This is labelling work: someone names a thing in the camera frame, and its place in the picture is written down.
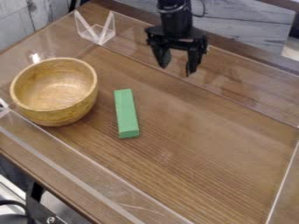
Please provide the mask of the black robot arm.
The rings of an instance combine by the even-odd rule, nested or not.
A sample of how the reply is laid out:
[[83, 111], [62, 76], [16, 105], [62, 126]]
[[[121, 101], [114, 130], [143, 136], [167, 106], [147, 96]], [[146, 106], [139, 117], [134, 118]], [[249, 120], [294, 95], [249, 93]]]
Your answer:
[[193, 25], [191, 0], [158, 0], [162, 24], [147, 27], [147, 44], [157, 62], [167, 68], [173, 59], [171, 50], [187, 52], [186, 76], [194, 74], [209, 51], [207, 34]]

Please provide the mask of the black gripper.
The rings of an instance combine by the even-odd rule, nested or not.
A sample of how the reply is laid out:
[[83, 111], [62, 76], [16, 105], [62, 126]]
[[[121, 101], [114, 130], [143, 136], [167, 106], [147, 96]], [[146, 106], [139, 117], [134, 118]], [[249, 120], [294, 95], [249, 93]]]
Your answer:
[[189, 61], [186, 64], [186, 75], [190, 76], [198, 70], [202, 63], [202, 52], [207, 52], [209, 37], [207, 33], [193, 27], [182, 36], [165, 33], [165, 28], [161, 25], [147, 27], [147, 44], [151, 46], [157, 62], [162, 68], [167, 68], [173, 55], [170, 48], [187, 50], [191, 46], [199, 44], [201, 49], [191, 48], [189, 50]]

